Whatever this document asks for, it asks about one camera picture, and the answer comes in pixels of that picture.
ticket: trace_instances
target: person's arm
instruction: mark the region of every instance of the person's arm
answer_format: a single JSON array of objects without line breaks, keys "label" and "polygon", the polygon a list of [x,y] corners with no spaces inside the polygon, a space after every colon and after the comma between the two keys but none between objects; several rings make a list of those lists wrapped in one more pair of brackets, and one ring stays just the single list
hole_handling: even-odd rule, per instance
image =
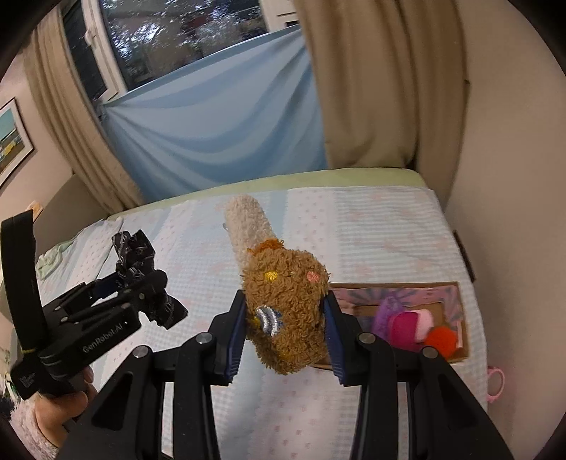
[{"label": "person's arm", "polygon": [[36,460],[55,458],[67,438],[63,423],[82,414],[96,396],[92,370],[85,369],[83,375],[88,386],[87,393],[80,391],[59,398],[36,394],[15,407],[10,424]]}]

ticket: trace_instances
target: checkered bedding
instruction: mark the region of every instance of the checkered bedding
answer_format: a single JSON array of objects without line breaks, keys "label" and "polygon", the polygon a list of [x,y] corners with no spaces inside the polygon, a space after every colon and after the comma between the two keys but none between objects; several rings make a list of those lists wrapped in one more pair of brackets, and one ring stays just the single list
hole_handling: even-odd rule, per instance
[{"label": "checkered bedding", "polygon": [[[308,188],[253,194],[276,235],[311,251],[335,283],[458,281],[469,334],[469,358],[454,364],[474,395],[486,401],[486,343],[472,284],[434,194],[407,186]],[[40,283],[48,301],[81,281],[114,270],[110,237],[142,229],[168,273],[168,292],[188,317],[165,331],[142,315],[142,328],[94,364],[101,386],[137,345],[154,351],[181,345],[230,308],[240,277],[222,227],[229,196],[141,211],[85,229],[63,263]],[[163,449],[171,455],[172,387],[166,390]],[[359,389],[343,388],[331,372],[307,368],[286,377],[267,370],[246,343],[239,374],[213,388],[223,459],[349,458]],[[400,388],[400,458],[406,458],[406,395]]]}]

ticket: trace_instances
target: window handle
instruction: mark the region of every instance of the window handle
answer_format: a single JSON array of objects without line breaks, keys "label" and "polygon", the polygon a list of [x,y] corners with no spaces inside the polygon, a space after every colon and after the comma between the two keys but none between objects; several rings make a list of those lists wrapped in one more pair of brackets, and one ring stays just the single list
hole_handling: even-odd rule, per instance
[{"label": "window handle", "polygon": [[88,28],[87,31],[84,33],[84,41],[91,48],[94,46],[95,37],[96,37],[96,30],[94,30],[94,29]]}]

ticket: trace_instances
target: framed picture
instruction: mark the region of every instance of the framed picture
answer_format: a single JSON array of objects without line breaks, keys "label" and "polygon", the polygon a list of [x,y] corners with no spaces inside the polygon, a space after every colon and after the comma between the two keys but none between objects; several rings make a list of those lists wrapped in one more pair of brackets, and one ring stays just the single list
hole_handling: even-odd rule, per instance
[{"label": "framed picture", "polygon": [[0,187],[25,157],[33,152],[16,99],[0,109]]}]

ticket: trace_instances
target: green cloth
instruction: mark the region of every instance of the green cloth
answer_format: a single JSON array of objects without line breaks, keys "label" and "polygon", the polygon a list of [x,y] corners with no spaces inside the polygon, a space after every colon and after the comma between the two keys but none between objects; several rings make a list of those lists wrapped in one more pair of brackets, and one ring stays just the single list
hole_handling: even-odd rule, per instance
[{"label": "green cloth", "polygon": [[400,168],[344,168],[264,177],[252,181],[226,184],[208,190],[195,191],[180,197],[168,198],[145,206],[114,214],[109,219],[139,211],[162,209],[178,205],[189,199],[202,199],[218,195],[254,193],[268,190],[289,190],[302,187],[352,187],[378,185],[406,185],[426,187],[419,173]]},{"label": "green cloth", "polygon": [[39,259],[36,263],[36,275],[38,279],[45,279],[47,278],[53,270],[55,270],[61,260],[63,260],[63,252],[65,252],[69,246],[72,245],[72,242],[75,239],[73,238],[70,241],[65,241],[63,243],[59,243],[58,245],[49,249],[45,254],[39,256]]}]

